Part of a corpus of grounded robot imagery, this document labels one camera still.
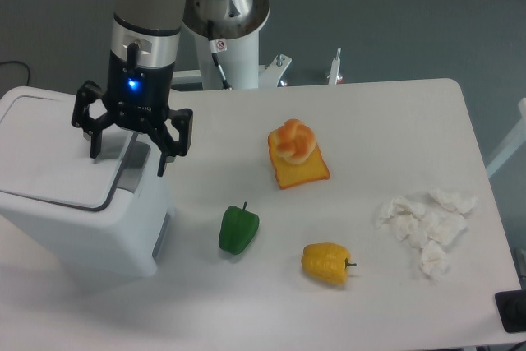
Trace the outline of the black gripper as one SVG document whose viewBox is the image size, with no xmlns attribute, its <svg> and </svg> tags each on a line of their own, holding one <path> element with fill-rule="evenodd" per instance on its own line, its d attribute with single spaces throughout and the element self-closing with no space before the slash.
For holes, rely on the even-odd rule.
<svg viewBox="0 0 526 351">
<path fill-rule="evenodd" d="M 160 151 L 158 177 L 168 162 L 187 155 L 191 146 L 193 110 L 168 107 L 174 64 L 165 67 L 134 67 L 114 53 L 109 57 L 108 83 L 104 93 L 87 80 L 77 90 L 71 124 L 90 138 L 90 157 L 101 151 L 103 130 L 112 125 L 147 133 Z M 90 106 L 99 101 L 107 113 L 90 116 Z"/>
</svg>

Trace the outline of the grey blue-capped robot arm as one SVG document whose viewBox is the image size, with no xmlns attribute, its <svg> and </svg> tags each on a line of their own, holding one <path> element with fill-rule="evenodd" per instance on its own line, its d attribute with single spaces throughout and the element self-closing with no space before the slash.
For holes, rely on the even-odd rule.
<svg viewBox="0 0 526 351">
<path fill-rule="evenodd" d="M 255 89 L 269 14 L 269 0 L 116 0 L 107 85 L 85 82 L 72 113 L 72 125 L 90 138 L 90 157 L 112 125 L 146 134 L 161 165 L 184 156 L 193 113 L 168 105 L 182 29 L 194 36 L 205 89 Z"/>
</svg>

